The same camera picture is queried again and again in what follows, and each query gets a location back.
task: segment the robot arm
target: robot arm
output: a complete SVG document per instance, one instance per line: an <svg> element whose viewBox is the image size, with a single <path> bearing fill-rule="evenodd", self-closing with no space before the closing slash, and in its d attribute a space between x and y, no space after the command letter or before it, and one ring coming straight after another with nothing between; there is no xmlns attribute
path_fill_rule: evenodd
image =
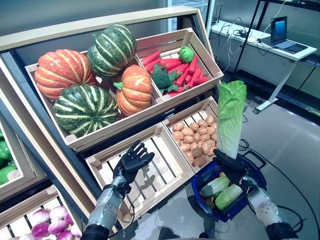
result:
<svg viewBox="0 0 320 240"><path fill-rule="evenodd" d="M136 141L132 147L121 157L113 170L111 184L103 188L97 200L95 209L89 216L82 240L106 240L110 230L117 220L118 209L126 194L130 192L131 184L138 170L151 162L155 154L148 153L145 145Z"/></svg>
<svg viewBox="0 0 320 240"><path fill-rule="evenodd" d="M214 150L215 160L222 163L222 170L234 184L246 193L248 204L255 211L257 218L264 224L270 240L298 240L299 237L289 223L279 216L278 207L268 193L250 176L250 169L245 164Z"/></svg>

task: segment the laptop screen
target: laptop screen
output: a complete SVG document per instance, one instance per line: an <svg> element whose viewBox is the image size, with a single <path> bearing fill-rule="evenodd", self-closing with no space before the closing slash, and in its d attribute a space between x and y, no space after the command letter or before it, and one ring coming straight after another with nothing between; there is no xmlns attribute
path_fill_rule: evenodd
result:
<svg viewBox="0 0 320 240"><path fill-rule="evenodd" d="M287 17L271 19L271 43L277 43L287 39Z"/></svg>

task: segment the gray floor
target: gray floor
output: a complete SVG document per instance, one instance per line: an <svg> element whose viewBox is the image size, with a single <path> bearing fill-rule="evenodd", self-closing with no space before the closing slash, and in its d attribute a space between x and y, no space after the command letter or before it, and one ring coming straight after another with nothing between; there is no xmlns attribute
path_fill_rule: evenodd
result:
<svg viewBox="0 0 320 240"><path fill-rule="evenodd" d="M242 138L250 147L282 169L311 203L317 217L320 215L320 127L273 104L260 114L252 110L261 99L249 97L246 107L248 122L243 124ZM317 230L312 213L294 187L271 165L262 169L268 192L278 205L296 210L304 222L298 234L302 240L316 240ZM263 225L248 207L233 220L223 223L205 216L195 205L190 184L161 203L158 209L146 213L123 235L115 239L166 240L198 237L206 231L219 240L267 240ZM283 212L291 224L298 219Z"/></svg>

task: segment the green striped pumpkin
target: green striped pumpkin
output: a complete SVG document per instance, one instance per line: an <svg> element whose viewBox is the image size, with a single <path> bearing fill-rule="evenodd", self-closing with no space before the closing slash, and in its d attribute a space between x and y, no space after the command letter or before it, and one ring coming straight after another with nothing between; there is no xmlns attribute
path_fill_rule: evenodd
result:
<svg viewBox="0 0 320 240"><path fill-rule="evenodd" d="M95 85L73 85L63 89L53 110L59 126L78 138L118 120L116 100Z"/></svg>
<svg viewBox="0 0 320 240"><path fill-rule="evenodd" d="M111 25L100 35L92 36L95 44L88 50L88 62L101 78L117 75L135 57L137 42L124 25Z"/></svg>

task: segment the laptop keyboard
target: laptop keyboard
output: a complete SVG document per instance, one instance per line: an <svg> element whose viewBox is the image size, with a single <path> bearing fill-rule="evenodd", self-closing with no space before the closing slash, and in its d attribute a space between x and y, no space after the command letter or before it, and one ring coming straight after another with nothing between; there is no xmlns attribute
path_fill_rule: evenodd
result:
<svg viewBox="0 0 320 240"><path fill-rule="evenodd" d="M286 48L291 47L291 46L293 46L295 44L296 43L293 42L293 41L284 41L284 42L278 43L278 44L276 44L274 46L277 47L277 48L280 48L280 49L286 49Z"/></svg>

